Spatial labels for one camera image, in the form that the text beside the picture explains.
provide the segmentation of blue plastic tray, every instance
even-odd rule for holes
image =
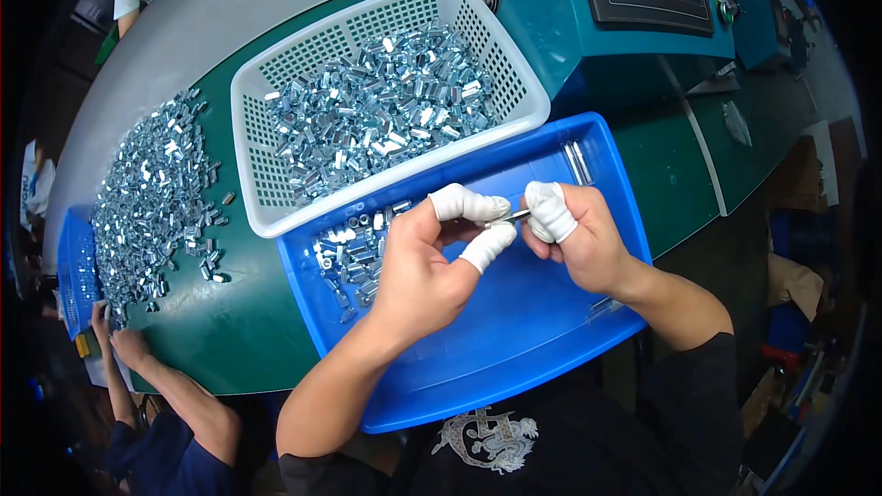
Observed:
[[[92,321],[92,304],[101,300],[95,267],[95,239],[89,215],[92,208],[67,209],[58,240],[58,290],[61,293],[67,335],[71,341]]]
[[[531,180],[573,183],[561,143],[579,140],[631,254],[651,262],[637,204],[610,129],[596,113],[549,123],[370,194],[277,238],[281,259],[318,354],[344,336],[340,309],[322,282],[311,238],[363,211],[420,200],[451,182],[518,206]],[[445,249],[456,258],[463,244]],[[408,349],[371,397],[362,430],[384,433],[454,416],[521,393],[573,369],[645,327],[627,307],[589,320],[601,295],[579,289],[566,267],[539,260],[518,238],[478,283],[457,320]]]

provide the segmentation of red object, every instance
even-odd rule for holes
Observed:
[[[781,350],[769,344],[763,344],[759,352],[766,358],[777,358],[784,363],[785,372],[795,372],[799,363],[799,354],[791,350]]]

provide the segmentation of machine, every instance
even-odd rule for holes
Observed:
[[[737,23],[733,29],[735,53],[752,71],[775,71],[790,63],[790,23],[780,0],[731,0]]]
[[[735,57],[724,0],[484,0],[551,97],[551,117],[677,96]]]

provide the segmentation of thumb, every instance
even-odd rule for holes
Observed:
[[[545,243],[561,243],[579,225],[566,206],[564,189],[557,182],[530,182],[524,191],[524,201],[530,209],[526,222]]]

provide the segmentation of cardboard box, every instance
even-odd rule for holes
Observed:
[[[801,136],[787,157],[769,175],[766,184],[766,208],[806,209],[816,213],[827,210],[822,195],[821,163],[811,136]]]

